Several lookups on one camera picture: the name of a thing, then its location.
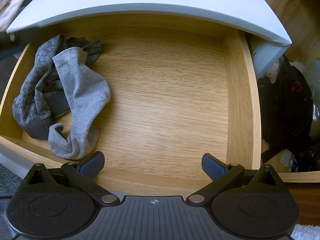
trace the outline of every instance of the screw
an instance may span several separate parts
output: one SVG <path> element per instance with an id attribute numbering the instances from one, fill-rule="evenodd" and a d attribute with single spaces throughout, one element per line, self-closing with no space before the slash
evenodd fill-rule
<path id="1" fill-rule="evenodd" d="M 204 201 L 204 196 L 195 194 L 190 196 L 189 200 L 193 203 L 201 203 L 202 201 Z"/>
<path id="2" fill-rule="evenodd" d="M 101 200 L 104 203 L 112 203 L 117 200 L 117 197 L 115 195 L 104 195 L 101 197 Z"/>

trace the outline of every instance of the dark bag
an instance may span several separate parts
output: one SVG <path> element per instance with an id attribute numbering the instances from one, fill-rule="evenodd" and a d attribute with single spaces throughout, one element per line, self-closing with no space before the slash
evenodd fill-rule
<path id="1" fill-rule="evenodd" d="M 267 76 L 258 80 L 261 136 L 269 149 L 261 154 L 265 163 L 283 149 L 294 154 L 310 143 L 313 101 L 302 73 L 284 57 L 275 83 Z"/>
<path id="2" fill-rule="evenodd" d="M 299 163 L 298 172 L 320 171 L 320 140 L 295 155 Z"/>

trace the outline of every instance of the sock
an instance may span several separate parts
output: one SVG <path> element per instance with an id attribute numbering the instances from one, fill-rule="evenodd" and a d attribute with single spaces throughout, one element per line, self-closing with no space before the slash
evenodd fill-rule
<path id="1" fill-rule="evenodd" d="M 47 140 L 49 127 L 53 124 L 43 90 L 46 87 L 45 80 L 54 68 L 52 57 L 56 55 L 62 41 L 63 36 L 58 35 L 38 48 L 34 67 L 12 103 L 13 118 L 34 139 Z"/>
<path id="2" fill-rule="evenodd" d="M 78 160 L 90 153 L 99 138 L 93 120 L 110 100 L 106 80 L 84 63 L 87 53 L 79 47 L 66 49 L 53 57 L 72 112 L 70 134 L 63 135 L 62 123 L 49 129 L 49 147 L 58 157 Z"/>

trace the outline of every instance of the metal pin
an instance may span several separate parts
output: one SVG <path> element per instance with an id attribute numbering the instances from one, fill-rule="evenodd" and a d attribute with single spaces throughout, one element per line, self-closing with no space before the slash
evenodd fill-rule
<path id="1" fill-rule="evenodd" d="M 204 196 L 202 195 L 191 195 L 189 197 L 189 200 L 192 201 L 193 203 L 201 203 L 202 201 L 204 201 Z"/>
<path id="2" fill-rule="evenodd" d="M 10 33 L 10 41 L 14 42 L 14 33 Z"/>
<path id="3" fill-rule="evenodd" d="M 101 200 L 104 203 L 112 203 L 117 200 L 117 197 L 115 195 L 104 195 L 101 197 Z"/>

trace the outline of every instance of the drawer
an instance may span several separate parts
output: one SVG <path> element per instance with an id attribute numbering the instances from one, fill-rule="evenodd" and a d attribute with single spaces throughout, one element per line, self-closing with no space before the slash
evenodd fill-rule
<path id="1" fill-rule="evenodd" d="M 106 164 L 99 185 L 137 195 L 190 195 L 210 182 L 210 153 L 247 169 L 260 167 L 260 107 L 244 32 L 202 19 L 153 13 L 99 14 L 42 28 L 49 39 L 100 39 L 92 69 L 106 78 L 111 100 L 93 124 L 95 151 Z M 33 67 L 28 44 L 0 106 L 0 144 L 47 168 L 67 160 L 47 141 L 30 138 L 12 117 L 12 101 Z M 69 132 L 71 112 L 56 118 Z"/>

